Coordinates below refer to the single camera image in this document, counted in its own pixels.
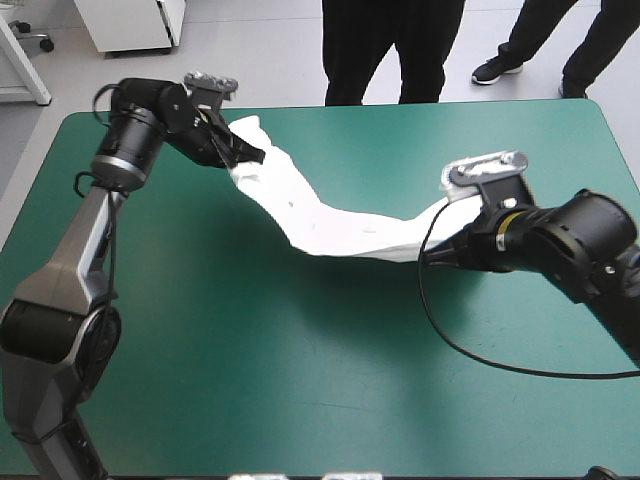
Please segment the robotic arm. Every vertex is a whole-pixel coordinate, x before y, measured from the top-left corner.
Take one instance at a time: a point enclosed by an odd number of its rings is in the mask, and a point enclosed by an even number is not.
[[[450,164],[442,184],[451,201],[480,194],[482,213],[425,254],[432,265],[539,272],[572,302],[584,303],[640,368],[640,247],[629,214],[610,198],[581,190],[541,209],[522,177],[517,152]]]
[[[5,419],[43,479],[107,477],[76,406],[89,399],[120,336],[113,278],[103,271],[115,217],[145,184],[162,144],[204,166],[264,158],[220,115],[235,80],[193,73],[185,85],[190,93],[136,78],[110,86],[109,129],[91,164],[96,181],[51,259],[18,285],[1,317]]]

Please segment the white towel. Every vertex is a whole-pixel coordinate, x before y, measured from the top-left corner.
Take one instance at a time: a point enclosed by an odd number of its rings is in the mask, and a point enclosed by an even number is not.
[[[310,255],[416,261],[434,215],[447,203],[443,198],[412,220],[330,207],[318,198],[291,157],[271,144],[257,116],[237,120],[230,128],[266,153],[263,164],[241,163],[230,170],[234,183],[267,211],[292,246]],[[481,207],[479,195],[451,204],[438,219],[426,249],[473,222]]]

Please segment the black pants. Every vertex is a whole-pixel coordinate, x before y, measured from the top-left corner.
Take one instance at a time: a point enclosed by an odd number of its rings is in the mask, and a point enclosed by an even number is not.
[[[326,105],[361,105],[394,44],[402,70],[400,103],[438,101],[442,65],[458,33],[464,0],[323,0],[322,7]]]
[[[526,0],[509,41],[498,47],[510,67],[530,60],[577,0]],[[582,45],[564,67],[565,81],[587,88],[640,26],[639,0],[602,0]]]

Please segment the gray floor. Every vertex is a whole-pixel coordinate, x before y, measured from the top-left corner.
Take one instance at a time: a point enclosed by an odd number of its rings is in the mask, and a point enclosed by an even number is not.
[[[469,82],[471,70],[493,56],[496,45],[508,36],[521,4],[522,0],[468,0],[460,35],[447,63],[443,101],[557,97],[563,63],[597,14],[597,0],[581,1],[521,75],[491,87]],[[54,101],[46,108],[0,105],[0,240],[62,119],[72,112],[89,110],[93,94],[106,83],[126,76],[180,80],[185,72],[200,69],[240,81],[235,106],[322,104],[326,80],[321,64],[320,5],[320,0],[188,0],[182,44],[173,54],[105,59],[95,51],[72,0],[27,3],[16,13],[35,28],[48,28],[56,42],[51,54],[36,53],[37,45],[35,51],[29,47]],[[589,92],[602,107],[636,180],[640,179],[640,89],[635,85],[640,78],[638,58],[640,35],[629,42]],[[365,102],[394,103],[399,85],[397,55],[391,51]]]

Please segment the black sneaker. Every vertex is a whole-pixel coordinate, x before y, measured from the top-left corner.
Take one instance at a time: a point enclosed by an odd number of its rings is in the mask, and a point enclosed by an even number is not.
[[[520,73],[522,65],[509,68],[505,65],[500,56],[487,60],[487,63],[476,68],[471,75],[471,81],[478,85],[492,85],[500,80],[504,73]]]
[[[562,83],[558,87],[558,93],[562,98],[589,98],[584,88],[578,87],[567,80],[562,80]]]

